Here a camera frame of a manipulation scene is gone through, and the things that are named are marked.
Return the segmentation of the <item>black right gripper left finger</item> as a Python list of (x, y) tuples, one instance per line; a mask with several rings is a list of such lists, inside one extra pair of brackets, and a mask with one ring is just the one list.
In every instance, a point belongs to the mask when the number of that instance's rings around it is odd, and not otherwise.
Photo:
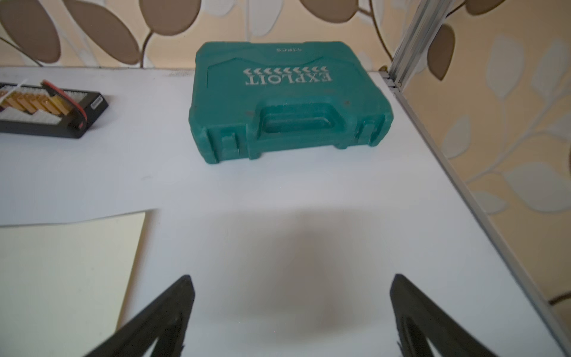
[(114, 335), (88, 353), (89, 356), (180, 356), (195, 300), (190, 275), (146, 306)]

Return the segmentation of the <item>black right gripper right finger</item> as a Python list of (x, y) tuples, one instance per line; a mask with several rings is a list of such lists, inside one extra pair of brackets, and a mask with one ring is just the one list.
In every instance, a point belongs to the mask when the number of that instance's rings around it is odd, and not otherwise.
[(403, 356), (493, 356), (406, 276), (395, 275), (390, 299)]

